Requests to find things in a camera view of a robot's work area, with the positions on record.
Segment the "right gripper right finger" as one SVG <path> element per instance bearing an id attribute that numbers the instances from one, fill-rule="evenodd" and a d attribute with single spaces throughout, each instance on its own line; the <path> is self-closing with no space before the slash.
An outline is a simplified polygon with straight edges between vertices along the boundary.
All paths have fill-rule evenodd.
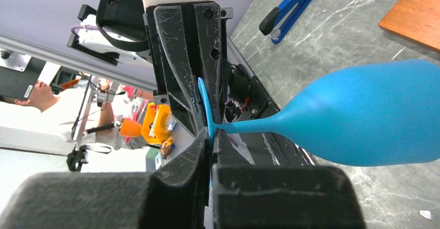
<path id="1" fill-rule="evenodd" d="M 215 228 L 366 228 L 348 176 L 332 166 L 212 166 Z"/>

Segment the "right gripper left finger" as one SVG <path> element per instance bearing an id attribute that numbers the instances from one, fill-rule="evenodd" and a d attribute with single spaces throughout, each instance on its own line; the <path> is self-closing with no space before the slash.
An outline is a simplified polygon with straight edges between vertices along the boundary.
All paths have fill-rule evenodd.
<path id="1" fill-rule="evenodd" d="M 209 146 L 203 128 L 152 173 L 35 174 L 12 196 L 1 228 L 204 228 Z"/>

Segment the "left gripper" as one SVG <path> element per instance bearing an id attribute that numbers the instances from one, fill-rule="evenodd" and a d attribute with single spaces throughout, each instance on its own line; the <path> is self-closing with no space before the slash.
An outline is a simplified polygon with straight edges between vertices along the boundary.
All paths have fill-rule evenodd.
<path id="1" fill-rule="evenodd" d="M 225 107 L 231 65 L 227 56 L 227 11 L 214 1 L 171 3 L 145 9 L 144 23 L 157 90 L 191 135 L 204 127 L 197 87 L 204 80 L 216 123 Z"/>

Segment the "blue wine glass back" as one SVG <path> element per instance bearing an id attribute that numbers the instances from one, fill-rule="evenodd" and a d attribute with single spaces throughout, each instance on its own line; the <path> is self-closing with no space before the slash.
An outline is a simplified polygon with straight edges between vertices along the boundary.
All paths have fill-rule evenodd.
<path id="1" fill-rule="evenodd" d="M 213 120 L 198 88 L 208 134 L 241 128 Z M 355 167 L 424 164 L 439 159 L 439 66 L 425 60 L 356 65 L 322 76 L 274 115 L 276 134 L 321 159 Z"/>

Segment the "gold wire glass rack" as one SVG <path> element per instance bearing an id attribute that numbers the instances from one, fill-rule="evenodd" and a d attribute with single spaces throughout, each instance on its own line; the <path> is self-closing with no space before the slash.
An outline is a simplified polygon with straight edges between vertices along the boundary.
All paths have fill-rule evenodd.
<path id="1" fill-rule="evenodd" d="M 439 52 L 439 0 L 398 0 L 378 26 Z"/>

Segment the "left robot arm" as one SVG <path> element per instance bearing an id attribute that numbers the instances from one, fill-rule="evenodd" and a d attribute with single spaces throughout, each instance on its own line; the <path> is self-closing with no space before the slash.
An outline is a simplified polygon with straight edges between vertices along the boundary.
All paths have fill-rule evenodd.
<path id="1" fill-rule="evenodd" d="M 68 46 L 103 62 L 152 66 L 155 100 L 190 133 L 215 135 L 231 73 L 226 23 L 214 0 L 100 0 L 81 7 Z"/>

